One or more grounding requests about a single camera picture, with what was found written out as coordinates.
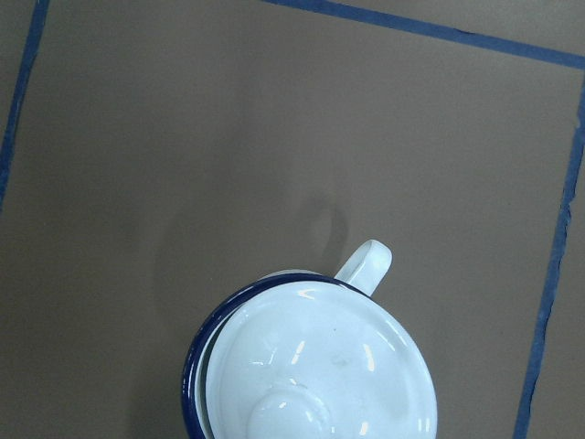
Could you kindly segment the white ceramic lid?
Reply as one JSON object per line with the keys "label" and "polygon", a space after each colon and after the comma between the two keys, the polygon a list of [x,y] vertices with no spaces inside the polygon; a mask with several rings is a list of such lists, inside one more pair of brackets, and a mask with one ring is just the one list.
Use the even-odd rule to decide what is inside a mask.
{"label": "white ceramic lid", "polygon": [[431,375],[402,325],[369,297],[317,281],[243,304],[207,364],[217,438],[432,438]]}

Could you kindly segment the white enamel mug blue rim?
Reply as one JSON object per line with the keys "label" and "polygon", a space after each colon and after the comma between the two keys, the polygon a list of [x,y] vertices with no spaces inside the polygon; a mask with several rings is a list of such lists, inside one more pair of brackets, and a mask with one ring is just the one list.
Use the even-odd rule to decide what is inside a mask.
{"label": "white enamel mug blue rim", "polygon": [[206,318],[186,354],[181,376],[181,407],[187,435],[190,438],[212,436],[211,428],[205,419],[206,409],[201,390],[206,377],[203,372],[204,364],[220,328],[240,307],[273,287],[303,281],[331,284],[343,287],[354,294],[370,297],[388,272],[391,263],[391,250],[379,241],[369,240],[354,251],[333,277],[300,269],[283,270],[270,273],[228,296]]}

